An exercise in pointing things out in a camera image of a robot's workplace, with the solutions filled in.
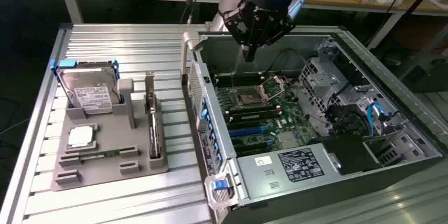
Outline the silver CPU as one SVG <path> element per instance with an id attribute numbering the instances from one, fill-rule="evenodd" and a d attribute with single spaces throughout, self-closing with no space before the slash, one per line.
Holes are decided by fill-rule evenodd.
<path id="1" fill-rule="evenodd" d="M 77 126 L 70 129 L 68 134 L 66 148 L 90 146 L 93 142 L 93 127 Z"/>

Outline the grey parts rack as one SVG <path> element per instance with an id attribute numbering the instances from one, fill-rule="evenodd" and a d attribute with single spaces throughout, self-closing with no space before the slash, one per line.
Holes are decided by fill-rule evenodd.
<path id="1" fill-rule="evenodd" d="M 164 140 L 161 157 L 149 158 L 145 99 L 132 101 L 132 91 L 132 79 L 120 79 L 118 92 L 124 95 L 124 103 L 113 105 L 112 113 L 85 115 L 80 109 L 65 109 L 50 190 L 74 189 L 169 170 Z M 69 131 L 77 126 L 93 127 L 92 145 L 66 148 Z M 106 150 L 120 150 L 120 155 L 89 160 L 78 158 L 80 153 Z"/>

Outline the CPU socket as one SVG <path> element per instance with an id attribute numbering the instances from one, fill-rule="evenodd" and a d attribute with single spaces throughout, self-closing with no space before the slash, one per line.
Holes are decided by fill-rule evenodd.
<path id="1" fill-rule="evenodd" d="M 236 103 L 240 108 L 260 105 L 262 103 L 261 96 L 256 90 L 240 90 L 236 92 Z"/>

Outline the black plastic shroud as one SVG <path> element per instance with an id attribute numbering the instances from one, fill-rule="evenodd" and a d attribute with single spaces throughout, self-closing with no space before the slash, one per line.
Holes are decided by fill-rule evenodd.
<path id="1" fill-rule="evenodd" d="M 382 167 L 358 135 L 321 136 L 310 139 L 308 145 L 310 144 L 322 144 L 326 153 L 336 158 L 336 167 L 341 175 L 366 172 Z"/>

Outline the open black PC case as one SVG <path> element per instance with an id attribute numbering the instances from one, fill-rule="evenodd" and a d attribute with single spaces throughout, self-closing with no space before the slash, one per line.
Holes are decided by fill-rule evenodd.
<path id="1" fill-rule="evenodd" d="M 198 32 L 202 63 L 192 64 L 192 54 L 188 53 L 188 82 L 182 91 L 202 187 L 206 176 L 228 173 L 237 195 L 237 204 L 230 207 L 213 210 L 208 205 L 214 223 L 257 224 L 285 218 L 382 190 L 448 158 L 448 125 L 425 108 L 349 32 L 336 27 L 304 27 L 276 44 L 260 48 L 252 62 L 244 60 L 241 47 L 229 33 Z M 328 106 L 325 118 L 332 128 L 326 135 L 317 137 L 352 134 L 361 136 L 364 141 L 364 137 L 404 130 L 424 157 L 366 172 L 341 175 L 337 182 L 292 194 L 250 200 L 214 93 L 214 78 L 238 74 L 281 74 L 289 80 L 298 80 L 300 89 L 301 70 L 316 47 L 326 39 L 333 39 L 342 51 L 344 55 L 337 57 L 334 65 L 352 88 L 346 91 L 346 105 Z"/>

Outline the silver chipset heat sink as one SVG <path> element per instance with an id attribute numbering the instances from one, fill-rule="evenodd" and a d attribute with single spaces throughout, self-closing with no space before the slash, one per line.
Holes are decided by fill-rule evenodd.
<path id="1" fill-rule="evenodd" d="M 297 139 L 292 131 L 278 133 L 277 143 L 281 149 L 289 149 L 298 146 Z"/>

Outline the silver hard disk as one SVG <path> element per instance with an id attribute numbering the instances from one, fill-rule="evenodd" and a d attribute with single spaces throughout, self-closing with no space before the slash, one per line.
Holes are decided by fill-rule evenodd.
<path id="1" fill-rule="evenodd" d="M 57 70 L 70 107 L 86 115 L 110 113 L 120 103 L 114 70 L 110 67 L 65 68 Z"/>

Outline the metal socket cover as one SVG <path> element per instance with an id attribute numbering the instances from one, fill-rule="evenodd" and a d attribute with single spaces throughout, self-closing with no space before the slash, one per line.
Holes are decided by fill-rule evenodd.
<path id="1" fill-rule="evenodd" d="M 270 101 L 285 91 L 285 82 L 277 75 L 268 78 L 257 87 L 264 102 Z"/>

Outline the grey power supply unit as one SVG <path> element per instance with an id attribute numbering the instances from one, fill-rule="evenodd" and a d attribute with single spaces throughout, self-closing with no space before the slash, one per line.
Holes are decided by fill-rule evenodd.
<path id="1" fill-rule="evenodd" d="M 292 194 L 341 179 L 321 144 L 238 157 L 237 166 L 250 200 Z"/>

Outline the grey disk bay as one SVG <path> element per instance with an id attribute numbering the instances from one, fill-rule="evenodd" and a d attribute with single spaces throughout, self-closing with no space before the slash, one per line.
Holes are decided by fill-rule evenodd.
<path id="1" fill-rule="evenodd" d="M 404 130 L 381 136 L 364 137 L 364 141 L 382 166 L 396 165 L 424 157 L 421 149 Z"/>

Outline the grey printed case clamp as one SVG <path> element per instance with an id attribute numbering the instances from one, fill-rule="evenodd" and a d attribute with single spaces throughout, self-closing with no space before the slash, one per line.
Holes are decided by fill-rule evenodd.
<path id="1" fill-rule="evenodd" d="M 192 61 L 202 63 L 202 58 L 200 52 L 202 50 L 201 45 L 201 34 L 197 31 L 186 31 L 182 33 L 181 40 L 181 51 L 180 51 L 180 80 L 181 85 L 185 85 L 188 82 L 188 73 L 186 73 L 186 63 L 188 63 L 188 53 L 192 54 Z"/>
<path id="2" fill-rule="evenodd" d="M 212 190 L 212 181 L 225 179 L 228 181 L 229 188 L 221 191 Z M 224 207 L 230 207 L 238 203 L 238 197 L 236 195 L 236 191 L 233 189 L 234 185 L 229 181 L 228 173 L 218 173 L 210 176 L 206 176 L 204 179 L 204 189 L 208 199 L 208 205 L 213 210 L 217 210 Z"/>

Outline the dark equipment box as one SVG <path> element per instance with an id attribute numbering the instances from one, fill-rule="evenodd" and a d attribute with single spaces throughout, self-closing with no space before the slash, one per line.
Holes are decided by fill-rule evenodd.
<path id="1" fill-rule="evenodd" d="M 448 58 L 433 60 L 428 70 L 416 66 L 406 80 L 409 89 L 414 93 L 448 91 Z"/>

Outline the large brown carton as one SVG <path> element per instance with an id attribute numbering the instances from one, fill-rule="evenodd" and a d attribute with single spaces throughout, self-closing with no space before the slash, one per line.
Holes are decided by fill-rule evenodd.
<path id="1" fill-rule="evenodd" d="M 412 15 L 397 27 L 393 40 L 410 50 L 421 50 L 448 24 L 448 17 Z"/>

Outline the green RAM stick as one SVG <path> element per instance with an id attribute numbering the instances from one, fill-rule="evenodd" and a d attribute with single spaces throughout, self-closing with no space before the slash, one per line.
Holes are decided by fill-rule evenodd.
<path id="1" fill-rule="evenodd" d="M 81 160 L 89 159 L 101 159 L 106 157 L 114 157 L 120 155 L 120 150 L 106 150 L 106 151 L 96 151 L 96 152 L 85 152 L 78 154 L 78 158 Z"/>

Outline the black installed RAM stick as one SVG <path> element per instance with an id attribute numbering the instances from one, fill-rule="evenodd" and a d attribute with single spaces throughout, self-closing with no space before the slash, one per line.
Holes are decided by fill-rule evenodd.
<path id="1" fill-rule="evenodd" d="M 226 123 L 241 123 L 278 117 L 280 108 L 276 106 L 262 106 L 257 108 L 229 110 L 225 113 Z"/>

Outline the silver metal drive cage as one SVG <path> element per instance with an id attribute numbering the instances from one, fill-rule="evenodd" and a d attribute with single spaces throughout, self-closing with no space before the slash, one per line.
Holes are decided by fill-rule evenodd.
<path id="1" fill-rule="evenodd" d="M 352 88 L 334 65 L 342 55 L 336 41 L 326 39 L 316 47 L 300 73 L 298 105 L 309 115 L 308 121 L 318 135 L 326 135 L 332 128 L 325 118 L 328 106 L 346 105 L 346 91 Z"/>

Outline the blue case latch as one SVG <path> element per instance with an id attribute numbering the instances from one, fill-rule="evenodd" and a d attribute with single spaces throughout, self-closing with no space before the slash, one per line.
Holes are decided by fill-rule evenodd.
<path id="1" fill-rule="evenodd" d="M 229 188 L 228 181 L 225 179 L 213 180 L 210 185 L 213 191 L 221 191 Z"/>

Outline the blue expansion slot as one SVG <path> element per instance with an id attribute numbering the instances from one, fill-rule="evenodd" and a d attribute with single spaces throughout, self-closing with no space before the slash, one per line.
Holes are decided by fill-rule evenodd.
<path id="1" fill-rule="evenodd" d="M 229 131 L 229 136 L 240 137 L 240 136 L 261 134 L 265 131 L 265 129 L 266 129 L 265 127 L 256 127 L 252 129 L 240 129 L 240 130 Z"/>

